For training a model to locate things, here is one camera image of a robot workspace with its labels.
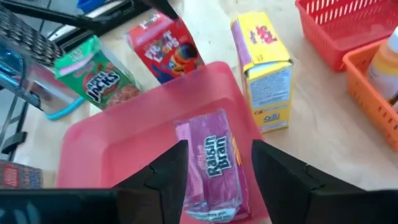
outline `table surface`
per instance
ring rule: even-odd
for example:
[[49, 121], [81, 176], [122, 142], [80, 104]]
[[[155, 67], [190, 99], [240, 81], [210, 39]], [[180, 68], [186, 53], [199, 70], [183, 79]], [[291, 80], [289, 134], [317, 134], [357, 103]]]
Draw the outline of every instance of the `table surface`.
[[[188, 26], [204, 61], [228, 63], [239, 86], [238, 58], [229, 23], [240, 13], [265, 11], [295, 65], [290, 127], [264, 134], [264, 139], [366, 190], [398, 188], [398, 154], [348, 95], [345, 74], [330, 71], [304, 39], [294, 0], [171, 2]], [[101, 38], [147, 89], [158, 83], [128, 47], [123, 35], [150, 12]], [[18, 148], [14, 160], [43, 169], [45, 186], [54, 187], [65, 131], [98, 111], [85, 103], [69, 116], [53, 122], [31, 106], [23, 128], [28, 132], [27, 141]]]

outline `green cereal box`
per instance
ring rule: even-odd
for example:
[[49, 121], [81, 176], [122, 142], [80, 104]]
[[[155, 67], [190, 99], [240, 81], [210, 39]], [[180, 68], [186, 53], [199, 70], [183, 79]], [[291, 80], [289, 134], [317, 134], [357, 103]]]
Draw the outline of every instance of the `green cereal box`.
[[55, 76], [102, 110], [142, 91], [129, 70], [97, 36], [56, 60]]

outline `nutrition label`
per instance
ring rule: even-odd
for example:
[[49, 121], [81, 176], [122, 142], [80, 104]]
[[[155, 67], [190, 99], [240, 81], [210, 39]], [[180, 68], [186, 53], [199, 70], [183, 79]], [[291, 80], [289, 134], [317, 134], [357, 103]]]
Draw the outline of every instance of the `nutrition label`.
[[291, 69], [266, 75], [250, 83], [251, 102], [254, 109], [290, 98]]

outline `metal grater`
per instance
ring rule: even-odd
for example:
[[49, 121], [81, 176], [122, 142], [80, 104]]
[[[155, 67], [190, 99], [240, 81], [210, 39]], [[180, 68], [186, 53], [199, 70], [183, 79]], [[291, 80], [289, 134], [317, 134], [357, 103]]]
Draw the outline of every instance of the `metal grater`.
[[59, 46], [1, 5], [0, 35], [21, 46], [37, 62], [49, 67], [54, 66], [55, 59], [65, 53]]

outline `purple cereal box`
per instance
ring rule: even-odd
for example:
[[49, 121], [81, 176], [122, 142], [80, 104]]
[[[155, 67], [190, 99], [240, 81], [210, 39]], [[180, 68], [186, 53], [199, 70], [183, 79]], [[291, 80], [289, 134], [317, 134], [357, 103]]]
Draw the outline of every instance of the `purple cereal box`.
[[176, 132], [178, 140], [188, 139], [185, 213], [217, 223], [248, 217], [247, 183], [225, 112], [192, 118]]
[[0, 160], [0, 189], [40, 189], [42, 179], [40, 169]]

